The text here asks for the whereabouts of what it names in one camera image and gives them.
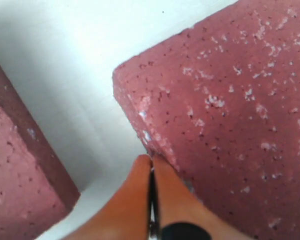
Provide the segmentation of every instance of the white background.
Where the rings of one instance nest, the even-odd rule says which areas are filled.
[[[39,240],[95,214],[145,153],[114,68],[236,0],[0,0],[0,64],[82,192]]]

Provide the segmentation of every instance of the porous surface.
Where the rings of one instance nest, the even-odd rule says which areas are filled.
[[[120,65],[114,96],[221,218],[300,240],[300,0],[240,0]]]
[[[32,240],[80,193],[0,68],[0,240]]]

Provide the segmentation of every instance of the white surface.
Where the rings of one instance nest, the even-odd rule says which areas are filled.
[[[0,64],[82,196],[39,240],[95,214],[145,152],[113,69],[236,0],[0,0]]]

